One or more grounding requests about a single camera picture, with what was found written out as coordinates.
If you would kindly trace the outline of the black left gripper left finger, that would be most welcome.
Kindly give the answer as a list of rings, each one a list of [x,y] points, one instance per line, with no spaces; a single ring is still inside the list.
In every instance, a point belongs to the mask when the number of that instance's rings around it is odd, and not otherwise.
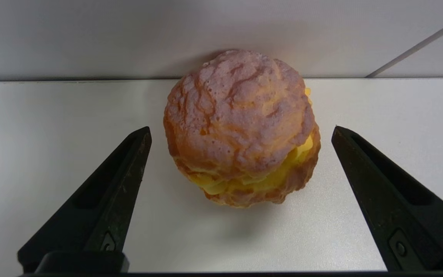
[[[24,273],[123,273],[125,239],[152,145],[130,133],[18,251]]]

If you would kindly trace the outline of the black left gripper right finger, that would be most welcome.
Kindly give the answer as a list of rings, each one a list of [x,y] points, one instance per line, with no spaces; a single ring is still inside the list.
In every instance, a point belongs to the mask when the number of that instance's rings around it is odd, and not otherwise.
[[[358,133],[331,142],[387,270],[443,271],[443,200]]]

